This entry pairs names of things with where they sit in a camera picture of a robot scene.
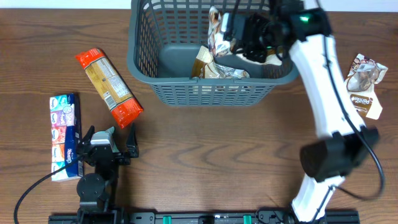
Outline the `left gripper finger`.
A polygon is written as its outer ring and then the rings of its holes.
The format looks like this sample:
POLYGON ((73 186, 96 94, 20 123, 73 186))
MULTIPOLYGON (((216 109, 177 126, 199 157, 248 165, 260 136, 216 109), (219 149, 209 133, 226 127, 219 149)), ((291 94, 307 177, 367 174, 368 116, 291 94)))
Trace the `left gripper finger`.
POLYGON ((79 146, 89 146, 91 143, 91 138, 93 137, 95 133, 95 127, 90 126, 88 129, 87 133, 83 136, 83 138, 79 142, 79 146))
POLYGON ((131 124, 129 136, 127 137, 126 141, 127 151, 131 158, 138 158, 139 157, 139 147, 136 138, 136 126, 134 123, 131 124))

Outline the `teal snack pack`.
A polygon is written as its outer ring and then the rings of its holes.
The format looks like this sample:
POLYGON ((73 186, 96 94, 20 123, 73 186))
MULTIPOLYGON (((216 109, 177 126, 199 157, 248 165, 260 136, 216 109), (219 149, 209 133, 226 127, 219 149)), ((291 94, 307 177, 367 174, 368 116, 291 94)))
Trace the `teal snack pack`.
POLYGON ((109 136, 112 137, 114 130, 115 130, 115 128, 114 128, 114 126, 112 126, 107 130, 96 132, 93 136, 96 138, 108 138, 109 136))

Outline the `Kleenex tissue multipack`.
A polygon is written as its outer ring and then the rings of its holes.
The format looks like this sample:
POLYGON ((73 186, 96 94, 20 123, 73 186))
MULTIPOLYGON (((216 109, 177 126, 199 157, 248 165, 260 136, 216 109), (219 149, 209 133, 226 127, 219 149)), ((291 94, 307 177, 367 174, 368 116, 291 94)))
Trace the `Kleenex tissue multipack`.
POLYGON ((83 177, 83 163, 78 161, 81 137, 80 99, 76 93, 52 96, 49 100, 52 134, 51 180, 63 182, 83 177))

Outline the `beige Pantree snack pouch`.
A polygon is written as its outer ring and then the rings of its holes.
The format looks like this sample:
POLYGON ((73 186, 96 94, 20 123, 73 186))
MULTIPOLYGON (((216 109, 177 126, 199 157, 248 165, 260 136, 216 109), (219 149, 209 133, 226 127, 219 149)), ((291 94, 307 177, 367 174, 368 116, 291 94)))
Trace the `beige Pantree snack pouch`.
POLYGON ((223 40, 223 35, 220 32, 222 17, 223 13, 221 11, 214 6, 210 7, 208 13, 208 49, 214 57, 231 55, 235 44, 234 40, 223 40))

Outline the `orange biscuit roll package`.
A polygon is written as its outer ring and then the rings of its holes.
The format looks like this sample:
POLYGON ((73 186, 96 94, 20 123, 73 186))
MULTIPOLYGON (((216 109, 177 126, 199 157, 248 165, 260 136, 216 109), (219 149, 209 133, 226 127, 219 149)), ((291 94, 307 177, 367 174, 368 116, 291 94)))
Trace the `orange biscuit roll package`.
POLYGON ((131 124, 143 111, 106 54, 98 48, 75 55, 120 128, 131 124))

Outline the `beige cookie snack pouch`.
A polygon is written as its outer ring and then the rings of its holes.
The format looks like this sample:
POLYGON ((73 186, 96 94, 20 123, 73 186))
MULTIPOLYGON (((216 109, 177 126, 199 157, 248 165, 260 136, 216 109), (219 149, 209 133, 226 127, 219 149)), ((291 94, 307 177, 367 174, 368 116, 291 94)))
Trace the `beige cookie snack pouch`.
POLYGON ((387 71, 386 66, 362 54, 357 54, 353 60, 345 85, 349 99, 362 117, 379 119, 382 106, 374 88, 387 71))

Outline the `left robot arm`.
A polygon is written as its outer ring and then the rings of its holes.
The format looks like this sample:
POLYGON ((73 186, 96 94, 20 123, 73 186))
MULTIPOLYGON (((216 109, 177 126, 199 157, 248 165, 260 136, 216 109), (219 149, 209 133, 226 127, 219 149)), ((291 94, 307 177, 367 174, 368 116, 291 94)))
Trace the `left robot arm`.
POLYGON ((85 223, 129 223, 129 215, 124 208, 115 204, 119 168, 131 164, 131 159, 139 157, 136 139, 136 126, 131 124, 125 151, 120 151, 113 139, 114 128, 95 131, 91 126, 78 144, 80 161, 95 168, 85 174, 76 187, 80 197, 80 207, 76 222, 85 223))

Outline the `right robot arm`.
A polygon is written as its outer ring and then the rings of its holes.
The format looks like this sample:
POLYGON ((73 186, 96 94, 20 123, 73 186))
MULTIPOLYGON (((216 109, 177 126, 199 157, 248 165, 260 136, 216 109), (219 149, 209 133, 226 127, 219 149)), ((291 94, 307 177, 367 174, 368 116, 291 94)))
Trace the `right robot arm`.
POLYGON ((269 9, 269 18, 226 13, 223 38, 234 43, 234 54, 252 62, 263 62, 269 49, 283 49, 279 58, 291 59, 297 68, 318 141, 300 150, 305 175, 282 223, 327 223, 332 195, 367 156, 374 156, 379 133, 365 125, 349 100, 326 12, 306 9, 302 1, 271 1, 269 9))

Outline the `grey plastic slotted basket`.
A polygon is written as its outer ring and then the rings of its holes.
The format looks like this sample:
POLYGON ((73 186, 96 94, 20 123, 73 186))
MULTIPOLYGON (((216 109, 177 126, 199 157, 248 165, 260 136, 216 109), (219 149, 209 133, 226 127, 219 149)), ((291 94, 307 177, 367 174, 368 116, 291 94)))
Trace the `grey plastic slotted basket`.
POLYGON ((266 16, 267 1, 132 0, 127 66, 160 101, 172 106, 250 106, 299 73, 281 50, 254 64, 211 54, 211 16, 266 16))

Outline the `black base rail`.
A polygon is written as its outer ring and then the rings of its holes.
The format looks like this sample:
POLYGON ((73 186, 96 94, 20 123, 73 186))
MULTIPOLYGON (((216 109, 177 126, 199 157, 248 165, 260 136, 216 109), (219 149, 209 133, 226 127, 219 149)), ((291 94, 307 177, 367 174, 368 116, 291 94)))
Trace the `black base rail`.
POLYGON ((141 212, 121 216, 114 213, 81 213, 79 215, 51 215, 48 223, 130 223, 130 224, 278 224, 296 223, 283 210, 259 210, 255 213, 153 213, 141 212))

